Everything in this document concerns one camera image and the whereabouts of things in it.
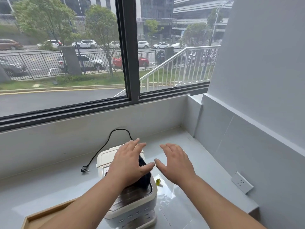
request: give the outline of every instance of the wall socket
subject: wall socket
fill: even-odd
[[[248,193],[254,186],[250,184],[240,173],[236,173],[231,178],[231,181],[244,193]]]

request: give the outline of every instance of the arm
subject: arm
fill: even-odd
[[[210,228],[265,228],[197,176],[180,146],[167,143],[160,147],[167,157],[167,166],[155,159],[157,168],[166,178],[180,186]]]
[[[97,228],[122,190],[150,172],[155,163],[139,166],[139,154],[146,143],[129,141],[116,152],[107,175],[40,229]]]

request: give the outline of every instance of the hand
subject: hand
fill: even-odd
[[[155,166],[154,162],[139,166],[139,155],[146,143],[140,143],[139,138],[125,143],[116,152],[109,167],[107,177],[119,178],[122,188],[132,185],[142,176],[150,172]]]
[[[155,159],[155,163],[157,168],[168,180],[181,187],[181,184],[196,177],[194,167],[189,157],[179,145],[167,143],[160,145],[160,147],[167,157],[167,164],[165,166],[158,159]]]

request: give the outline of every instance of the wooden tray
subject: wooden tray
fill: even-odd
[[[76,198],[25,217],[21,229],[38,229],[75,200]]]

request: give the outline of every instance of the person's left hand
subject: person's left hand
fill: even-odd
[[[155,166],[154,162],[139,166],[139,155],[146,143],[140,143],[139,138],[125,143],[116,152],[113,161],[109,167],[107,177],[119,178],[122,187],[132,185],[143,175],[150,172]]]

